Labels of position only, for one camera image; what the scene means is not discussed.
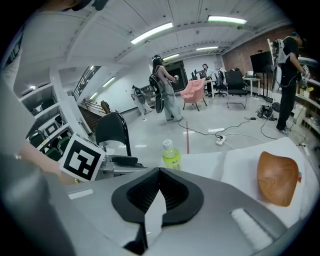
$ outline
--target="computer monitor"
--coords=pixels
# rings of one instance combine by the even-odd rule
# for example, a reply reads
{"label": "computer monitor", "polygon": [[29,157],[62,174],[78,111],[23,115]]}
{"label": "computer monitor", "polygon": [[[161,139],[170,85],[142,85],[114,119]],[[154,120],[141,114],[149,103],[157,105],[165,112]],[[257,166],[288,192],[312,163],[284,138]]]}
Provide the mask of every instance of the computer monitor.
{"label": "computer monitor", "polygon": [[273,65],[270,51],[251,55],[250,58],[255,73],[267,73]]}

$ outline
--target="white table surface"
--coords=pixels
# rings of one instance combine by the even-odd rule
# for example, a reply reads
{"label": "white table surface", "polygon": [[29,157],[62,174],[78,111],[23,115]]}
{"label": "white table surface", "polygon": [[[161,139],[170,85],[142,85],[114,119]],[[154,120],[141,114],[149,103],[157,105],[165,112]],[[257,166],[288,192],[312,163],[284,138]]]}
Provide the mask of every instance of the white table surface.
{"label": "white table surface", "polygon": [[[290,206],[280,207],[262,200],[257,181],[257,165],[263,152],[289,157],[296,161],[302,174],[297,182]],[[314,171],[305,156],[288,138],[284,137],[268,143],[203,154],[181,155],[182,171],[228,183],[263,204],[285,225],[291,227],[299,219],[305,218],[319,196],[319,184]]]}
{"label": "white table surface", "polygon": [[248,77],[242,77],[243,80],[250,81],[250,97],[252,97],[252,90],[253,90],[253,84],[252,81],[258,81],[258,95],[260,95],[260,78],[248,78]]}

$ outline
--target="ceiling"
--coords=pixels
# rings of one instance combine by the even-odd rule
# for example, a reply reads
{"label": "ceiling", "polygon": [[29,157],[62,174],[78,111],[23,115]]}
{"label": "ceiling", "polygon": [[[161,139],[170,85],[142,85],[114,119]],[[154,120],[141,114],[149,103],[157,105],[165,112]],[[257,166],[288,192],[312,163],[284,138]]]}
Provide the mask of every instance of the ceiling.
{"label": "ceiling", "polygon": [[[246,19],[238,26],[208,22],[209,15]],[[173,28],[132,44],[148,30],[172,22]],[[27,22],[15,91],[24,91],[34,78],[57,65],[72,81],[90,65],[114,72],[132,66],[143,56],[176,53],[180,59],[203,54],[221,55],[250,38],[290,21],[271,0],[109,0],[102,11],[90,4],[80,11],[41,12]],[[219,46],[197,52],[196,48]],[[64,86],[72,83],[65,78]]]}

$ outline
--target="wooden object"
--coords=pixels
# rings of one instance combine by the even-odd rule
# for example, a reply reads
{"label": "wooden object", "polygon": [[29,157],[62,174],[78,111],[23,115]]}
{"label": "wooden object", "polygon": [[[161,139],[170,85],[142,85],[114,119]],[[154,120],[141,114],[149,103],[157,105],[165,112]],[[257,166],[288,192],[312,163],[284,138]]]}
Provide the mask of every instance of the wooden object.
{"label": "wooden object", "polygon": [[299,169],[288,157],[262,152],[258,162],[257,179],[263,195],[277,206],[288,207],[296,189]]}

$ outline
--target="white foam piece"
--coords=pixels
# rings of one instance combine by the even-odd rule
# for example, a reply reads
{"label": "white foam piece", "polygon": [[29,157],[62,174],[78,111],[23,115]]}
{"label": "white foam piece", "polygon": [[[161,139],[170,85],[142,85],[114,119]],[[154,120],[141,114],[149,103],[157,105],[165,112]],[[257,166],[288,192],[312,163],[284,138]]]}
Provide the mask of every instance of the white foam piece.
{"label": "white foam piece", "polygon": [[82,197],[91,195],[93,193],[94,193],[94,191],[90,188],[90,189],[86,189],[86,190],[82,190],[79,192],[68,194],[68,196],[71,200],[73,200],[73,199],[82,198]]}
{"label": "white foam piece", "polygon": [[273,243],[272,238],[244,209],[233,210],[231,216],[255,250],[260,251]]}

